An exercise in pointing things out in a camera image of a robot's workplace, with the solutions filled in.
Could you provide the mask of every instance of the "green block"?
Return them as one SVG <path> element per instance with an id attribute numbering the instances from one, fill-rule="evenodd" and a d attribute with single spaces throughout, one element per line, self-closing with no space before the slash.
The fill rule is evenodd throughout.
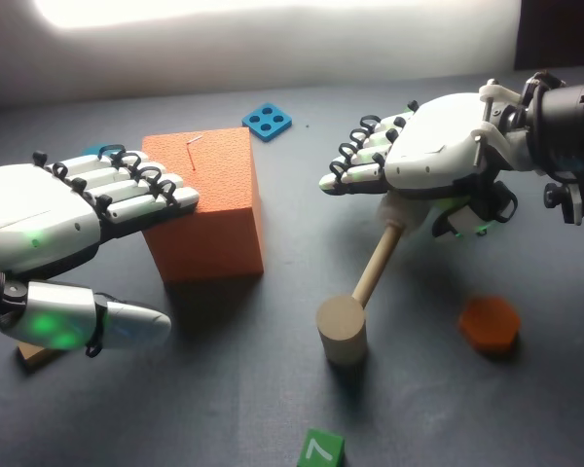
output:
<path id="1" fill-rule="evenodd" d="M 344 457 L 344 438 L 319 430 L 308 430 L 298 467 L 339 467 Z"/>

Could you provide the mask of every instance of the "bright light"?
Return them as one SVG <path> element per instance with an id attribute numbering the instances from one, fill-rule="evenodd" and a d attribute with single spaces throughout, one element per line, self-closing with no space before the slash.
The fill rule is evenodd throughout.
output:
<path id="1" fill-rule="evenodd" d="M 33 0 L 41 15 L 61 28 L 109 26 L 195 13 L 311 7 L 376 7 L 415 0 Z"/>

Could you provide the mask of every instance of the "gray tabletop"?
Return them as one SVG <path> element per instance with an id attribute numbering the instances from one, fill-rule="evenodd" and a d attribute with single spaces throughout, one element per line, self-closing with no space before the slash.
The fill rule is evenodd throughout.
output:
<path id="1" fill-rule="evenodd" d="M 496 78 L 520 89 L 528 75 Z M 584 69 L 562 76 L 584 83 Z M 26 375 L 0 335 L 0 466 L 293 466 L 311 427 L 343 435 L 353 467 L 584 466 L 584 225 L 543 207 L 546 178 L 504 174 L 520 206 L 485 238 L 438 244 L 426 230 L 398 246 L 367 307 L 361 371 L 333 371 L 315 329 L 317 307 L 352 290 L 382 233 L 378 197 L 317 188 L 338 144 L 364 114 L 392 115 L 488 78 L 1 113 L 0 164 L 35 149 L 59 161 L 96 143 L 138 148 L 149 134 L 239 126 L 266 101 L 294 124 L 271 143 L 253 139 L 263 277 L 166 291 L 139 233 L 60 279 L 169 313 L 164 346 L 73 352 Z M 476 294 L 519 311 L 514 360 L 487 360 L 459 334 Z"/>

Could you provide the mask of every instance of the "wooden mallet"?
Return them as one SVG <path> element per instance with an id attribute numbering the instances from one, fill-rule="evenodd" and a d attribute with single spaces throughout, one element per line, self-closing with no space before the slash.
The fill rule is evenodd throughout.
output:
<path id="1" fill-rule="evenodd" d="M 385 222 L 385 231 L 352 295 L 327 300 L 315 317 L 324 353 L 333 364 L 353 365 L 365 356 L 368 343 L 364 308 L 398 240 L 405 231 L 409 233 L 420 226 L 428 210 L 427 203 L 402 199 L 395 193 L 383 197 L 379 216 Z"/>

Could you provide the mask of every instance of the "robotic arm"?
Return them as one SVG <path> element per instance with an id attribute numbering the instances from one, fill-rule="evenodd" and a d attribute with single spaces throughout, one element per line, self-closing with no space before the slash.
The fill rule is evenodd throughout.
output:
<path id="1" fill-rule="evenodd" d="M 46 165 L 0 167 L 0 331 L 45 348 L 163 341 L 170 321 L 146 305 L 49 279 L 90 260 L 111 238 L 194 211 L 199 194 L 121 145 Z"/>
<path id="2" fill-rule="evenodd" d="M 435 237 L 483 235 L 517 209 L 515 195 L 495 180 L 499 171 L 534 170 L 561 184 L 545 187 L 545 206 L 561 205 L 566 223 L 581 224 L 584 85 L 539 72 L 521 93 L 489 80 L 478 93 L 412 101 L 408 110 L 363 117 L 320 180 L 322 191 L 431 200 L 443 209 Z"/>

